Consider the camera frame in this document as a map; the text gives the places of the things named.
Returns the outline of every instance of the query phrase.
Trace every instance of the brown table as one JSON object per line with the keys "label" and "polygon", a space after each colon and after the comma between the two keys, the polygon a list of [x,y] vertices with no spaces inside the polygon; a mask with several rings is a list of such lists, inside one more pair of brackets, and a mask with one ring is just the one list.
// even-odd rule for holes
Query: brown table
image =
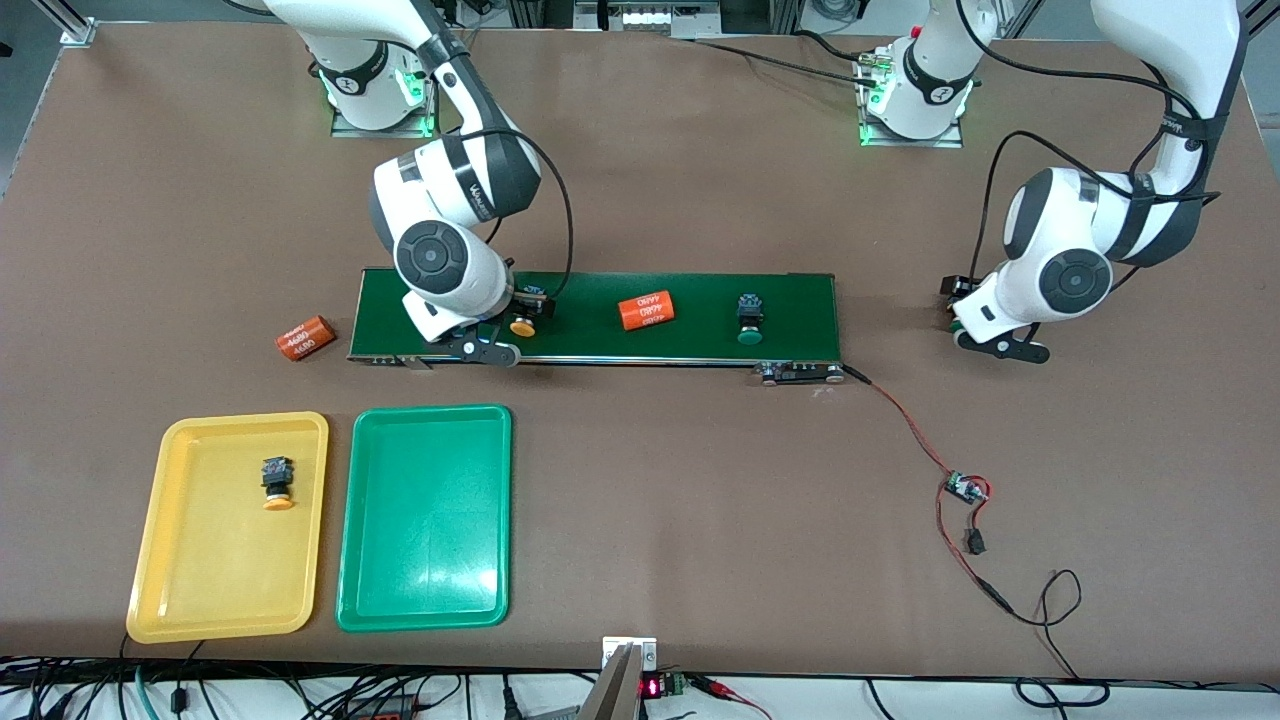
{"label": "brown table", "polygon": [[[741,42],[838,69],[808,41]],[[1005,47],[1140,69],[1096,45]],[[979,571],[1024,612],[1051,570],[1079,571],[1084,606],[1055,637],[1083,674],[1280,679],[1280,192],[1243,94],[1196,243],[1044,328],[1056,355],[1028,366],[937,329],[991,152],[1028,128],[1125,167],[1158,119],[1153,94],[984,64],[968,149],[873,150],[847,86],[712,49],[484,32],[475,55],[564,172],[579,269],[837,274],[846,359],[950,462],[996,483]],[[108,26],[63,58],[0,205],[0,653],[115,652],[170,423],[311,409],[333,424],[315,615],[210,657],[589,667],[602,635],[635,633],[659,638],[663,662],[708,670],[1057,673],[948,556],[938,475],[869,388],[764,389],[735,370],[415,374],[347,363],[342,343],[284,361],[273,338],[303,318],[349,333],[360,269],[388,264],[370,172],[413,145],[330,140],[306,63],[287,28],[246,24]],[[1009,154],[996,225],[1051,161]],[[498,245],[525,268],[561,265],[554,186]],[[344,635],[352,421],[458,402],[516,416],[511,615]]]}

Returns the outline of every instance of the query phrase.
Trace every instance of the green tray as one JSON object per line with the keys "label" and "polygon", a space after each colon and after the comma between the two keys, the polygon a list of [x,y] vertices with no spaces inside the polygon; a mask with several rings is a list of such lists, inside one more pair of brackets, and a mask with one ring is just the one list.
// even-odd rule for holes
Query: green tray
{"label": "green tray", "polygon": [[[547,290],[561,273],[516,273],[516,284]],[[626,332],[618,302],[667,290],[676,319]],[[428,354],[404,313],[408,292],[394,269],[367,268],[347,357],[372,364],[407,360],[448,363]],[[764,301],[764,342],[737,341],[737,299]],[[556,316],[538,320],[538,334],[516,337],[503,323],[499,342],[515,345],[521,363],[582,365],[692,365],[750,368],[763,361],[840,361],[836,281],[822,274],[575,273],[557,299]]]}
{"label": "green tray", "polygon": [[369,410],[352,433],[338,626],[485,628],[507,615],[511,411]]}

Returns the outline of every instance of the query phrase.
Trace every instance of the teal cable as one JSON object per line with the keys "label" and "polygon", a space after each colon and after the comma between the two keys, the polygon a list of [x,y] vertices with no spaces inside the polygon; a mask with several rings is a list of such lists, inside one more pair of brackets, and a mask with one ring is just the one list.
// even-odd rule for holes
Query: teal cable
{"label": "teal cable", "polygon": [[151,707],[151,698],[147,697],[147,687],[142,684],[141,665],[133,669],[133,685],[138,688],[138,697],[142,698],[142,710],[147,711],[147,717],[151,720],[160,720],[160,716],[156,715],[156,708]]}

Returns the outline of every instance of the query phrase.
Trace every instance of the orange can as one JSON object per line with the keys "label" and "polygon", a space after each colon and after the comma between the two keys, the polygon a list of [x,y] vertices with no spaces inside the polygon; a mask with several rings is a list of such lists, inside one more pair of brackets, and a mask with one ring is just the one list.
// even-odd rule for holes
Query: orange can
{"label": "orange can", "polygon": [[329,323],[316,315],[275,338],[275,346],[285,357],[297,363],[337,338],[338,336],[329,327]]}
{"label": "orange can", "polygon": [[627,332],[676,319],[676,306],[666,290],[618,302],[622,328]]}

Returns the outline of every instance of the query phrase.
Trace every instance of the yellow tray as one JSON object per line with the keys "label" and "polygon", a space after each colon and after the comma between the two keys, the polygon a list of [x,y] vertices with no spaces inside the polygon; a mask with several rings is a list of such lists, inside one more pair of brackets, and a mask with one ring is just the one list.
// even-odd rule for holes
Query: yellow tray
{"label": "yellow tray", "polygon": [[[329,424],[316,413],[198,418],[160,443],[127,626],[140,643],[292,633],[311,616]],[[288,510],[262,461],[293,461]]]}

